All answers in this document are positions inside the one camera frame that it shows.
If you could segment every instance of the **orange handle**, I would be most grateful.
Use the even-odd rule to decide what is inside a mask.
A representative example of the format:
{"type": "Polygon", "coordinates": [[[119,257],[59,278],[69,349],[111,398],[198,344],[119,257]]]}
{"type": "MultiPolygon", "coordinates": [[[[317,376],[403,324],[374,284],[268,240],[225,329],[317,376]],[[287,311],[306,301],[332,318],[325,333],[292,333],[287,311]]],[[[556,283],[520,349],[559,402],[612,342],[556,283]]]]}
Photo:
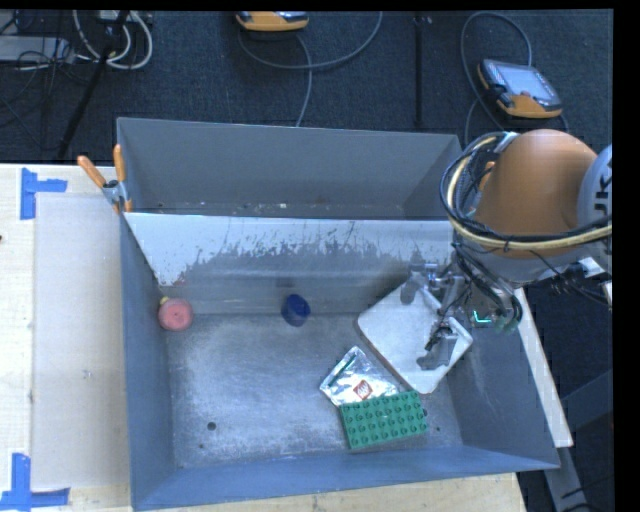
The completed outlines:
{"type": "Polygon", "coordinates": [[[93,165],[93,162],[86,156],[80,155],[78,157],[78,165],[84,169],[84,171],[87,173],[87,176],[91,178],[91,181],[93,181],[100,188],[102,188],[102,186],[107,182],[107,180],[104,179],[104,176],[100,174],[100,171],[96,168],[96,166],[93,165]]]}
{"type": "Polygon", "coordinates": [[[113,147],[113,164],[116,167],[116,176],[118,181],[124,181],[127,179],[127,173],[124,167],[124,158],[122,158],[122,147],[120,144],[116,144],[113,147]]]}

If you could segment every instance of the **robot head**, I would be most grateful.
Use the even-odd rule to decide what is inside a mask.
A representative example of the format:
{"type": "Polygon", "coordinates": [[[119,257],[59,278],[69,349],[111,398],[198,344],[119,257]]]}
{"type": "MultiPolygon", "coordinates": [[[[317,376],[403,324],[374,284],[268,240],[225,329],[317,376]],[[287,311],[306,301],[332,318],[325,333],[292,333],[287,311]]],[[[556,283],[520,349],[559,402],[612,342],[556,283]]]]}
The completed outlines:
{"type": "Polygon", "coordinates": [[[476,267],[516,286],[587,256],[611,272],[610,160],[557,130],[492,133],[445,172],[441,195],[476,267]]]}

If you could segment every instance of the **green lego brick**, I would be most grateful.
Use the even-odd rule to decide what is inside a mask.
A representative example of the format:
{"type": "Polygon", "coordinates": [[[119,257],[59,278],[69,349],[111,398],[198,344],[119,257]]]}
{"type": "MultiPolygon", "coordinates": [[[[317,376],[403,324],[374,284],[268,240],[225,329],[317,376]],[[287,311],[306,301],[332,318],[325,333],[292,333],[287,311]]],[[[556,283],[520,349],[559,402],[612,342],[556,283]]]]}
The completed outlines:
{"type": "Polygon", "coordinates": [[[351,449],[423,434],[428,429],[416,391],[342,404],[339,409],[351,449]]]}

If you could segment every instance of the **gray carpet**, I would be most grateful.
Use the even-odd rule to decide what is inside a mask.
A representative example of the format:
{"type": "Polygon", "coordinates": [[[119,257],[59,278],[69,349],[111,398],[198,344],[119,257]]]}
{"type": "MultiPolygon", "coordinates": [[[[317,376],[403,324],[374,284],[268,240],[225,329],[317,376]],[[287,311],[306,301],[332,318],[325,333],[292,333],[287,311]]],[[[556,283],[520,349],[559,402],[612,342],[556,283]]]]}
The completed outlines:
{"type": "MultiPolygon", "coordinates": [[[[523,33],[532,64],[563,101],[562,117],[545,127],[568,131],[596,152],[612,142],[612,9],[476,12],[384,12],[361,53],[312,72],[305,107],[309,73],[261,63],[241,42],[254,56],[281,67],[309,59],[324,63],[359,48],[373,34],[377,12],[310,12],[299,40],[264,42],[239,34],[231,12],[153,11],[148,64],[133,71],[106,68],[62,156],[61,141],[96,64],[77,59],[72,65],[29,71],[2,62],[0,161],[71,163],[86,154],[96,164],[111,165],[115,121],[121,116],[420,130],[453,133],[464,144],[497,129],[482,108],[473,106],[476,96],[465,64],[473,69],[484,57],[526,63],[523,33]]],[[[87,54],[70,11],[20,14],[20,34],[59,35],[87,54]]],[[[105,25],[96,21],[95,12],[80,11],[78,19],[86,37],[101,48],[105,25]]],[[[5,34],[16,30],[9,26],[5,34]]],[[[144,57],[143,33],[133,27],[132,32],[134,44],[140,43],[136,55],[144,57]]],[[[516,131],[530,129],[501,123],[516,131]]],[[[527,294],[561,397],[612,368],[612,315],[606,308],[556,293],[546,282],[528,287],[527,294]]],[[[614,510],[612,418],[598,418],[574,437],[572,453],[592,510],[614,510]]],[[[544,475],[519,476],[529,512],[553,510],[544,475]]]]}

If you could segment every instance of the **blue tape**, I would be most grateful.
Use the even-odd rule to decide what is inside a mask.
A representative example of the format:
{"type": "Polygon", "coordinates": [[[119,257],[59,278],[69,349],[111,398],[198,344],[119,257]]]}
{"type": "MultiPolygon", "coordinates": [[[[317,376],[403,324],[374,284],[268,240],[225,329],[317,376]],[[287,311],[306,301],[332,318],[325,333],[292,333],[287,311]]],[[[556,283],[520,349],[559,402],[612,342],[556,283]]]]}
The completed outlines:
{"type": "Polygon", "coordinates": [[[20,220],[33,219],[36,216],[36,192],[64,192],[65,180],[48,179],[38,181],[38,174],[26,167],[22,168],[22,186],[20,193],[20,220]]]}
{"type": "Polygon", "coordinates": [[[12,455],[11,490],[0,496],[0,510],[31,512],[33,507],[66,505],[70,488],[57,491],[31,492],[31,459],[21,453],[12,455]]]}

